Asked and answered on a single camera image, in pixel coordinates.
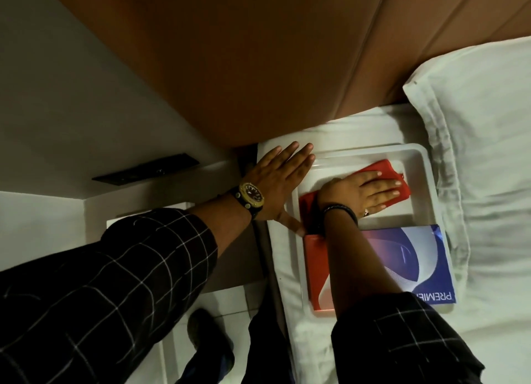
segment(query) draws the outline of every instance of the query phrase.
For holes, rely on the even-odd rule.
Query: watch face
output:
[[[245,193],[252,199],[254,200],[255,202],[260,202],[262,201],[262,194],[260,193],[260,191],[258,191],[258,189],[251,185],[251,184],[246,184],[244,186],[244,190],[245,190]]]

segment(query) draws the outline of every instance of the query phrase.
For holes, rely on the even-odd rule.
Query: mattress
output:
[[[285,147],[292,141],[299,141],[301,146],[312,142],[314,153],[399,143],[419,143],[429,150],[424,123],[410,105],[374,108],[284,135],[259,144],[257,156],[261,158],[273,147]],[[268,222],[268,228],[297,382],[333,384],[337,376],[330,334],[335,320],[310,321],[307,318],[298,276],[295,235],[274,221]],[[531,272],[524,280],[531,283]],[[477,315],[467,314],[466,307],[457,307],[443,316],[486,365],[484,383],[525,382],[524,378],[531,375],[531,317],[513,321],[510,315],[502,314],[498,313],[495,321],[489,321],[488,316],[478,320]]]

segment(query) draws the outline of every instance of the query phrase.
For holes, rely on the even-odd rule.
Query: bracelet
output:
[[[358,218],[356,218],[356,214],[346,205],[341,205],[341,204],[338,204],[338,203],[335,203],[335,204],[332,204],[332,205],[329,205],[327,206],[326,208],[324,208],[322,210],[322,216],[323,216],[323,231],[324,231],[324,215],[332,210],[332,209],[342,209],[343,211],[345,211],[346,213],[348,213],[350,215],[350,217],[352,218],[352,220],[354,220],[354,223],[356,224],[356,226],[358,226]]]

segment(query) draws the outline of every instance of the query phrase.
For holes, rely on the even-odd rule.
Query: watch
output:
[[[251,213],[253,219],[256,218],[258,212],[262,211],[264,205],[264,196],[252,183],[242,183],[239,186],[233,187],[229,190],[234,198],[242,204],[242,206]]]

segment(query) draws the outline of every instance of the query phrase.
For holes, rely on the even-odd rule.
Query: dark pants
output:
[[[251,347],[242,384],[293,384],[288,342],[278,327],[269,290],[249,324]],[[200,346],[176,384],[217,384],[228,373],[220,348]]]

